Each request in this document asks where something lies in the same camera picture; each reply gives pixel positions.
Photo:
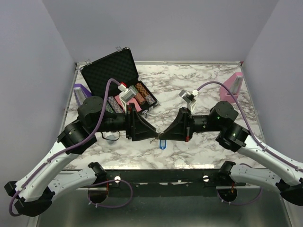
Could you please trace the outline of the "blue key tag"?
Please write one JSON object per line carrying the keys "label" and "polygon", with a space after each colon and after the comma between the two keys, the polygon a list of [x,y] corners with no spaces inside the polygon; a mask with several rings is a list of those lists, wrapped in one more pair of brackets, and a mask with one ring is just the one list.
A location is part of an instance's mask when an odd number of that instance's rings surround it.
{"label": "blue key tag", "polygon": [[167,147],[167,141],[166,140],[159,140],[159,148],[161,150],[165,150]]}

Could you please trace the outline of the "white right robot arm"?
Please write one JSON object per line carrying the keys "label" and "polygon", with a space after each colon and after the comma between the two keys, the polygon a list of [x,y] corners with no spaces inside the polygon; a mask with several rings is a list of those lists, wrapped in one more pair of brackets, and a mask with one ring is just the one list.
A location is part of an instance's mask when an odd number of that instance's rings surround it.
{"label": "white right robot arm", "polygon": [[195,132],[217,131],[219,134],[215,140],[220,146],[249,157],[264,167],[254,169],[225,162],[218,173],[221,184],[235,182],[260,186],[280,193],[283,199],[294,205],[302,206],[303,164],[257,139],[251,131],[235,123],[237,116],[238,112],[226,101],[218,102],[208,115],[193,115],[182,107],[159,138],[188,142]]}

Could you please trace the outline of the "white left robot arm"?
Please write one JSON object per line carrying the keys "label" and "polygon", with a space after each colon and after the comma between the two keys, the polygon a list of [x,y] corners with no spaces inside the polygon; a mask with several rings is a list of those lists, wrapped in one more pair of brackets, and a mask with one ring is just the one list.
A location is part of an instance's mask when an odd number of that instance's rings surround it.
{"label": "white left robot arm", "polygon": [[98,162],[88,164],[69,178],[59,179],[57,175],[97,142],[97,132],[110,131],[125,131],[126,137],[132,141],[158,136],[155,128],[137,113],[133,104],[127,106],[126,113],[109,113],[101,97],[86,98],[78,107],[77,119],[64,128],[39,164],[22,179],[5,184],[7,194],[12,197],[10,215],[35,217],[66,192],[83,186],[107,186],[111,180]]}

